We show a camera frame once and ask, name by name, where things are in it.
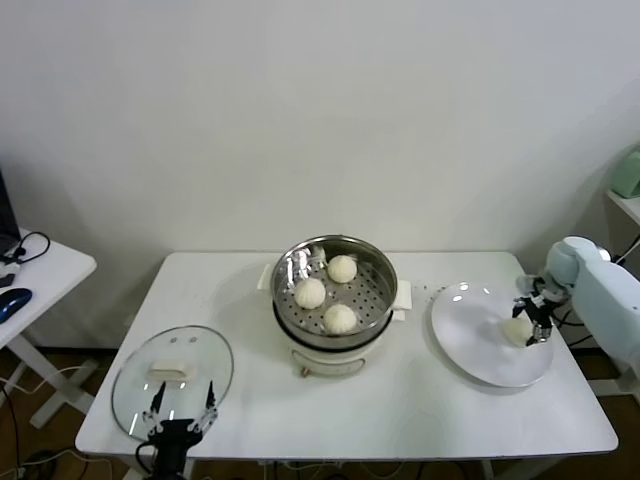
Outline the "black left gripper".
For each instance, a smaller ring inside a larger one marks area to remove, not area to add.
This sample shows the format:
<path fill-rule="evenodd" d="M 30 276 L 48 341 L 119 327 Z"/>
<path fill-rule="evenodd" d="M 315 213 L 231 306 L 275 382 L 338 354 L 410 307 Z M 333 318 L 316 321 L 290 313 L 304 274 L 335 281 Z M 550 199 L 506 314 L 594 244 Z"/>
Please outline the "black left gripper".
<path fill-rule="evenodd" d="M 148 409 L 142 412 L 148 442 L 156 450 L 149 479 L 184 479 L 187 453 L 197 445 L 218 418 L 217 400 L 213 381 L 209 382 L 204 410 L 193 421 L 160 419 L 166 383 L 163 382 L 153 396 Z"/>

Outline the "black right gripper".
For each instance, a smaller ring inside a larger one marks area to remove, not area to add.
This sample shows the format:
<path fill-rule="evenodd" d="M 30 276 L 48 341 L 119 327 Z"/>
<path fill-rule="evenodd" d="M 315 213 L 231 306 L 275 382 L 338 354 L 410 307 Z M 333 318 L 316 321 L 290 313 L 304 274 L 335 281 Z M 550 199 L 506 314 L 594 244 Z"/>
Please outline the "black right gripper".
<path fill-rule="evenodd" d="M 531 335 L 526 340 L 526 346 L 546 343 L 552 333 L 554 304 L 549 304 L 541 294 L 529 293 L 514 300 L 511 317 L 517 318 L 526 312 L 532 321 Z"/>

